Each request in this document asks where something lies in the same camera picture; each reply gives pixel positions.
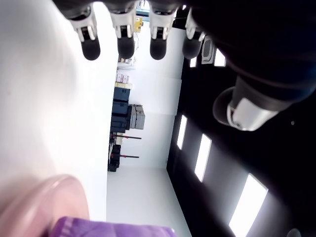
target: ceiling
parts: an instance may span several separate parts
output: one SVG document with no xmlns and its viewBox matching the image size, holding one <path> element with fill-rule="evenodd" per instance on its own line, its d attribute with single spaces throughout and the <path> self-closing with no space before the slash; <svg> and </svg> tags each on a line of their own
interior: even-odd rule
<svg viewBox="0 0 316 237">
<path fill-rule="evenodd" d="M 173 128 L 167 171 L 193 237 L 205 233 L 234 236 L 228 227 L 248 173 L 268 189 L 248 236 L 286 236 L 291 228 L 315 230 L 314 134 L 316 94 L 291 106 L 254 132 L 219 124 L 212 104 L 220 92 L 234 86 L 228 66 L 185 60 L 178 114 Z M 183 148 L 176 143 L 181 116 L 188 118 Z M 202 134 L 212 140 L 201 183 L 194 174 Z"/>
</svg>

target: pink cup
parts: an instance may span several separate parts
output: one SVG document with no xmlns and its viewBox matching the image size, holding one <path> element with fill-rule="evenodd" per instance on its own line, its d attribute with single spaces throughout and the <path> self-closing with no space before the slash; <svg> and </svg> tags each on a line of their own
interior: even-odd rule
<svg viewBox="0 0 316 237">
<path fill-rule="evenodd" d="M 69 175 L 46 179 L 16 198 L 0 216 L 0 236 L 45 237 L 63 216 L 89 219 L 84 190 Z"/>
</svg>

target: rectangular light panel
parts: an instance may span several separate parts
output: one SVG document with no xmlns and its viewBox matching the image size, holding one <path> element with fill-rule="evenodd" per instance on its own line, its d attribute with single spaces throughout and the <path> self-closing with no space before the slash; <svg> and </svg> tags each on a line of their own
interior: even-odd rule
<svg viewBox="0 0 316 237">
<path fill-rule="evenodd" d="M 190 68 L 194 68 L 197 65 L 197 58 L 193 58 L 190 60 Z"/>
<path fill-rule="evenodd" d="M 267 195 L 268 189 L 248 174 L 240 199 L 229 223 L 236 237 L 246 237 Z"/>
<path fill-rule="evenodd" d="M 222 54 L 221 51 L 219 51 L 219 49 L 216 49 L 214 66 L 215 67 L 224 67 L 225 65 L 226 65 L 225 56 Z"/>
<path fill-rule="evenodd" d="M 179 129 L 179 135 L 178 135 L 178 141 L 177 141 L 177 145 L 180 148 L 180 150 L 182 149 L 184 134 L 186 133 L 187 120 L 188 119 L 184 115 L 182 115 L 180 129 Z"/>
<path fill-rule="evenodd" d="M 206 164 L 207 164 L 211 144 L 212 144 L 212 140 L 203 134 L 201 144 L 199 146 L 196 169 L 194 171 L 194 173 L 197 175 L 198 179 L 201 182 L 203 181 L 203 178 L 204 178 L 204 173 L 206 169 Z"/>
</svg>

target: robotic hand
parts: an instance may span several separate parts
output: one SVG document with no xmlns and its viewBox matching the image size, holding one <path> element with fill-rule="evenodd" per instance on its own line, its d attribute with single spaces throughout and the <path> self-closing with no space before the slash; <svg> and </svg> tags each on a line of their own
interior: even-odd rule
<svg viewBox="0 0 316 237">
<path fill-rule="evenodd" d="M 100 55 L 93 0 L 54 0 L 78 33 L 86 59 Z M 123 58 L 134 53 L 134 0 L 103 0 Z M 173 14 L 190 5 L 183 54 L 199 54 L 207 33 L 239 76 L 215 100 L 213 115 L 222 124 L 254 131 L 316 88 L 315 3 L 203 0 L 150 0 L 151 56 L 165 56 Z"/>
</svg>

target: purple object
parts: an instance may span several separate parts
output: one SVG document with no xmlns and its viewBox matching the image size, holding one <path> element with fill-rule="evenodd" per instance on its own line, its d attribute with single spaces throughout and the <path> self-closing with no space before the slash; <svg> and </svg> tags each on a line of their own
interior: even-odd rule
<svg viewBox="0 0 316 237">
<path fill-rule="evenodd" d="M 176 237 L 176 235 L 168 227 L 114 224 L 63 217 L 56 223 L 50 237 Z"/>
</svg>

